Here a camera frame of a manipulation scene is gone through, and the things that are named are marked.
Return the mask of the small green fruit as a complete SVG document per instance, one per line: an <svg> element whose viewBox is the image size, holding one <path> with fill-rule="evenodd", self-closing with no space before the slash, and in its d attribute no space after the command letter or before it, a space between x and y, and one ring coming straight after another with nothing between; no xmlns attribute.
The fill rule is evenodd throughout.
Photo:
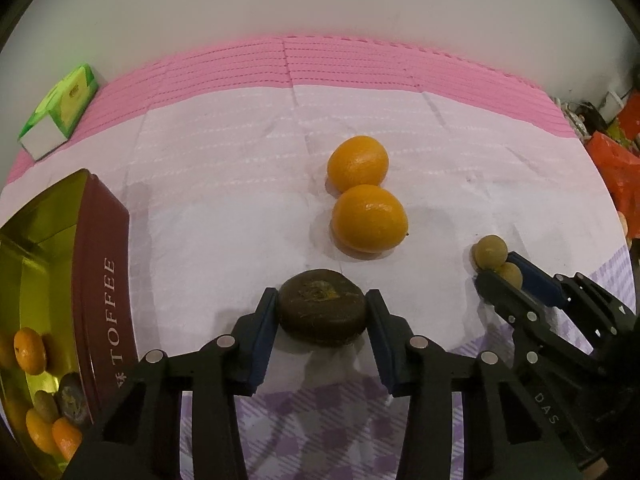
<svg viewBox="0 0 640 480"><path fill-rule="evenodd" d="M523 274L516 264L507 261L498 267L496 273L500 276L500 278L508 282L514 288L522 288Z"/></svg>
<svg viewBox="0 0 640 480"><path fill-rule="evenodd" d="M60 417L55 396L44 390L38 390L34 393L34 409L37 414L50 425L54 424Z"/></svg>
<svg viewBox="0 0 640 480"><path fill-rule="evenodd" d="M489 234L478 240L472 250L476 266L482 270L496 270L508 258L508 246L498 235Z"/></svg>

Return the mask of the mandarin orange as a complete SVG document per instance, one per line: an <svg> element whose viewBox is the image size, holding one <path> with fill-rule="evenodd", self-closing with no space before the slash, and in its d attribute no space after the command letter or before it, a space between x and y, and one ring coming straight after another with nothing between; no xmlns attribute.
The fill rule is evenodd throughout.
<svg viewBox="0 0 640 480"><path fill-rule="evenodd" d="M57 419L51 428L52 438L66 462L69 462L81 445L84 436L66 417Z"/></svg>
<svg viewBox="0 0 640 480"><path fill-rule="evenodd" d="M13 339L15 359L21 370L29 375L40 375L47 368L47 351L42 337L32 328L23 327Z"/></svg>

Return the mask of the dark passion fruit gripped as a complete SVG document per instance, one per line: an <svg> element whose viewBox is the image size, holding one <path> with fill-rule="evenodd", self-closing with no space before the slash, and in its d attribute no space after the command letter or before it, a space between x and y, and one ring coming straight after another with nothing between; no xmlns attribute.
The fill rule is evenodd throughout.
<svg viewBox="0 0 640 480"><path fill-rule="evenodd" d="M62 415L74 426L86 429L91 425L88 402L78 373L71 372L62 377L55 399Z"/></svg>

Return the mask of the large yellow orange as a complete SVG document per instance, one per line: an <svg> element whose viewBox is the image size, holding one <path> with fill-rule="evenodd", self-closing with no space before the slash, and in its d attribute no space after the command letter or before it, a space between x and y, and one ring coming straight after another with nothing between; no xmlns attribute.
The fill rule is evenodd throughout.
<svg viewBox="0 0 640 480"><path fill-rule="evenodd" d="M46 422L34 408L26 412L25 424L29 437L43 453L55 456L60 452L53 439L52 425Z"/></svg>

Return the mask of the dark passion fruit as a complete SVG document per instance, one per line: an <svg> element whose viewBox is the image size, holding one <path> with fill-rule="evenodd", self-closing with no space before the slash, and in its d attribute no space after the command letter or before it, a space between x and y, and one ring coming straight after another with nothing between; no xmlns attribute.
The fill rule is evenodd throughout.
<svg viewBox="0 0 640 480"><path fill-rule="evenodd" d="M293 338L338 347L366 329L364 293L336 271L314 269L299 273L280 287L278 296L280 326Z"/></svg>

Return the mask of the red plastic bag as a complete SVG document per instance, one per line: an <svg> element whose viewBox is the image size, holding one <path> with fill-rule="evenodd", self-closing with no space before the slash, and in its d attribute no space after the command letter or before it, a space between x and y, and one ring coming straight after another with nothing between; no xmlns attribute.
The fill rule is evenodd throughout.
<svg viewBox="0 0 640 480"><path fill-rule="evenodd" d="M596 132L587 152L599 170L616 210L627 222L627 237L639 238L639 102L630 100L616 117L613 131L634 145L631 151L605 133Z"/></svg>

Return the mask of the near back orange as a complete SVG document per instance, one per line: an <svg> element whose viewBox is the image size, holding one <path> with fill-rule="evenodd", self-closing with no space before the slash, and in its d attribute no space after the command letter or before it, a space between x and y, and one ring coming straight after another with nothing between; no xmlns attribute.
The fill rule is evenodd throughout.
<svg viewBox="0 0 640 480"><path fill-rule="evenodd" d="M332 210L335 238L355 252L378 254L398 246L409 233L402 203L391 192L376 185L349 188Z"/></svg>

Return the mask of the gold toffee tin box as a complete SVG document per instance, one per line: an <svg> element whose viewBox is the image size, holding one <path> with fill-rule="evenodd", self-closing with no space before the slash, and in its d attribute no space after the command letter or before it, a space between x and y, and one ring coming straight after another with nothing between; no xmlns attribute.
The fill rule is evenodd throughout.
<svg viewBox="0 0 640 480"><path fill-rule="evenodd" d="M128 270L129 212L87 169L46 188L1 228L1 441L39 479L60 478L66 463L27 433L34 393L56 393L76 372L94 422L137 363ZM23 327L46 347L37 376L15 359Z"/></svg>

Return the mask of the far back orange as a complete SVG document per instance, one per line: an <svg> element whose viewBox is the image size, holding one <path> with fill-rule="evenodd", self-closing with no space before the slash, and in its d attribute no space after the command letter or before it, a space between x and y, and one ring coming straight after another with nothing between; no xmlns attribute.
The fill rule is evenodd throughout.
<svg viewBox="0 0 640 480"><path fill-rule="evenodd" d="M388 154L384 146L370 136L354 136L343 142L331 155L326 171L329 182L338 192L356 185L380 185L388 171Z"/></svg>

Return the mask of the pink purple checked tablecloth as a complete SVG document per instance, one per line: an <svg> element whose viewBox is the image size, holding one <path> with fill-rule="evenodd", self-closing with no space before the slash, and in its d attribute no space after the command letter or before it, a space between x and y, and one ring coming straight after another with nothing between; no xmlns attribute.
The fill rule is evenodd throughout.
<svg viewBox="0 0 640 480"><path fill-rule="evenodd" d="M514 76L257 39L25 126L1 194L13 456L61 479L634 479L639 162Z"/></svg>

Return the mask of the green tissue box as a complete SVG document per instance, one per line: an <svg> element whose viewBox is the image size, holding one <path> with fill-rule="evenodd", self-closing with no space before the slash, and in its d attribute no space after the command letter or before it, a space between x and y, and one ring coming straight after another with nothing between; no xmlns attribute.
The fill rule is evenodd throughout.
<svg viewBox="0 0 640 480"><path fill-rule="evenodd" d="M81 64L58 81L25 122L18 142L32 160L65 144L99 89L89 64Z"/></svg>

